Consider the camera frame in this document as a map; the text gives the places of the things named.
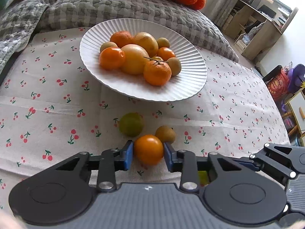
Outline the grey curtain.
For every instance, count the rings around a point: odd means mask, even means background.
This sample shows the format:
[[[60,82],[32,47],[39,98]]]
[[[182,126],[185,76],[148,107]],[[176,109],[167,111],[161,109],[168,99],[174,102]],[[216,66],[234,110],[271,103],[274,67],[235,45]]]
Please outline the grey curtain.
[[[222,27],[233,10],[237,0],[215,0],[209,8],[207,17],[218,27]]]

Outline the smooth orange fruit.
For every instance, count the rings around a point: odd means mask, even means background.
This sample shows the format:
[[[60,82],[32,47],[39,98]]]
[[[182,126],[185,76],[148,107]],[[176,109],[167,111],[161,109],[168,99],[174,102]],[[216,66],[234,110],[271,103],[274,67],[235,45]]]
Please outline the smooth orange fruit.
[[[163,143],[151,134],[138,138],[133,151],[135,158],[145,166],[156,166],[164,156]]]
[[[126,56],[121,48],[104,49],[99,56],[100,67],[105,70],[119,69],[125,62]]]

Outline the large yellow fruit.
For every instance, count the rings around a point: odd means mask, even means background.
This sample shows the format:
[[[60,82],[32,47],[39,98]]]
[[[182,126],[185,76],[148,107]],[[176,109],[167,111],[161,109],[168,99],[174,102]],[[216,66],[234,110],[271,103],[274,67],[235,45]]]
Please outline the large yellow fruit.
[[[121,71],[126,74],[139,75],[143,73],[144,66],[149,62],[149,55],[144,48],[137,44],[127,44],[121,48],[126,56]]]
[[[159,49],[158,43],[149,33],[137,33],[133,38],[133,43],[144,48],[150,57],[157,55]]]

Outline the purple plush toy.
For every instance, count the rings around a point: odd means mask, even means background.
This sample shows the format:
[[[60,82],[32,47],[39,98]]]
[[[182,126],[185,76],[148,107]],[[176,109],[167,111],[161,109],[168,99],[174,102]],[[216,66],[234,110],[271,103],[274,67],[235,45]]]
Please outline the purple plush toy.
[[[303,64],[298,64],[294,68],[288,71],[288,92],[295,93],[297,92],[304,82],[304,73],[305,73],[305,66]]]

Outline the brown longan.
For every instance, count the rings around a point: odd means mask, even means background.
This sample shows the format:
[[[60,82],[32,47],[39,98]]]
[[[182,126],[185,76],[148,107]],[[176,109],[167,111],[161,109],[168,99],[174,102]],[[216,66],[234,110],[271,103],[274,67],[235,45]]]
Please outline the brown longan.
[[[177,76],[181,72],[181,62],[178,58],[172,57],[167,60],[172,71],[172,76]]]
[[[168,39],[161,37],[157,39],[158,47],[160,48],[169,48],[170,47],[170,42]]]
[[[110,42],[110,41],[103,43],[103,44],[101,45],[101,47],[100,47],[100,53],[101,53],[103,50],[105,50],[105,49],[107,49],[107,48],[111,48],[111,47],[117,48],[117,44],[114,43],[114,42]]]

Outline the green lime fruit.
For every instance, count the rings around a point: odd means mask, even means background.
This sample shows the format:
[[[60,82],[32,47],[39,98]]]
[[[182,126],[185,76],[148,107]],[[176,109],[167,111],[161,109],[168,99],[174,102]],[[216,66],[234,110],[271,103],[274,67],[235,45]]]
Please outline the green lime fruit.
[[[210,183],[207,171],[198,171],[198,176],[202,187]]]

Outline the stemmed orange tangerine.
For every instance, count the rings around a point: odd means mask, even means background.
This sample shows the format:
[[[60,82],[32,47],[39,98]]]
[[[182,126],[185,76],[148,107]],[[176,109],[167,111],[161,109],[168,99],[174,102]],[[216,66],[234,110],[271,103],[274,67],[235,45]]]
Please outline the stemmed orange tangerine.
[[[172,71],[170,66],[161,60],[149,59],[143,70],[143,77],[152,86],[164,86],[170,80]]]

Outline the small yellow-green fruit in plate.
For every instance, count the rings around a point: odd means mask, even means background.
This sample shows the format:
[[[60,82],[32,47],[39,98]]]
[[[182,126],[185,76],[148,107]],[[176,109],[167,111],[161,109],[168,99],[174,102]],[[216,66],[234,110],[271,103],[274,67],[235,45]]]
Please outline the small yellow-green fruit in plate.
[[[160,56],[154,56],[152,57],[153,60],[159,60],[159,61],[163,61],[163,59]]]

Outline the red printed bag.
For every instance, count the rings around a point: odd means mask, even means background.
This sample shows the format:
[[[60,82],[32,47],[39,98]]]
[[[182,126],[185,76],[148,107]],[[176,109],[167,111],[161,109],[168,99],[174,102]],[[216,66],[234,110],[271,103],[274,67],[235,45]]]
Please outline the red printed bag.
[[[274,99],[279,100],[287,93],[289,79],[282,68],[276,68],[264,77],[267,88]]]

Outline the brown longan front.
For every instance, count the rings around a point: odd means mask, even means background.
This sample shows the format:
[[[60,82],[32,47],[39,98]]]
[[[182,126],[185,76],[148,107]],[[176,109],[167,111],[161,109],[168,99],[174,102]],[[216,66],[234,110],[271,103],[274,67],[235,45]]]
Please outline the brown longan front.
[[[172,71],[172,76],[177,76],[181,72],[181,62],[178,58],[172,57],[167,60]]]

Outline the small orange fruit in plate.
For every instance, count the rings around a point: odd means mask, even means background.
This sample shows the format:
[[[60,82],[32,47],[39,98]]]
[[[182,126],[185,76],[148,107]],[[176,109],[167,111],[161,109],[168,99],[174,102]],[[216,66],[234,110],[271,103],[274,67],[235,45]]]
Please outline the small orange fruit in plate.
[[[167,47],[161,47],[157,52],[157,56],[161,57],[164,61],[167,61],[172,57],[176,57],[175,53]]]

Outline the brown longan fruit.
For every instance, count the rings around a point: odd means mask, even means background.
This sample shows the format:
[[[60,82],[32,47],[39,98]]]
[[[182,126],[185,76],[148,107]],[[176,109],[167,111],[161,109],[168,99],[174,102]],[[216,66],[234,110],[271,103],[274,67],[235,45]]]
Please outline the brown longan fruit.
[[[168,127],[168,126],[160,126],[156,132],[155,136],[162,142],[162,143],[170,143],[173,144],[176,139],[175,131]]]

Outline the grey checkered sofa blanket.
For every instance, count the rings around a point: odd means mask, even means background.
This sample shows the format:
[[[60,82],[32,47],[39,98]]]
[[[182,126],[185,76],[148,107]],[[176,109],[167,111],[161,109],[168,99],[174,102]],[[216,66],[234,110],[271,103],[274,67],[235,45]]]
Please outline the grey checkered sofa blanket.
[[[57,0],[23,0],[1,12],[1,70],[23,50],[45,10]]]

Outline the white ribbed plate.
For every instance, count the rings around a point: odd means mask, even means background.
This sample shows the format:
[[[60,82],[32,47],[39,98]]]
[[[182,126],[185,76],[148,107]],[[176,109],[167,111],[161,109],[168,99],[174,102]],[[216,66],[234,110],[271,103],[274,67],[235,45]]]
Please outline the white ribbed plate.
[[[140,19],[113,19],[90,28],[80,42],[87,70],[103,85],[147,101],[179,101],[207,81],[197,48],[179,33]]]

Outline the wooden desk shelf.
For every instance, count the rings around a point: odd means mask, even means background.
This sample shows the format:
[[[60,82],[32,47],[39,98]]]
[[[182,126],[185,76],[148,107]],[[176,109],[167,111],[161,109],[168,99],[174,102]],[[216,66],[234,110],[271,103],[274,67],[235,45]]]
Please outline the wooden desk shelf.
[[[263,2],[258,9],[242,0],[228,16],[222,31],[234,39],[234,47],[245,58],[254,60],[277,42],[294,19],[298,8],[289,9],[278,0]]]

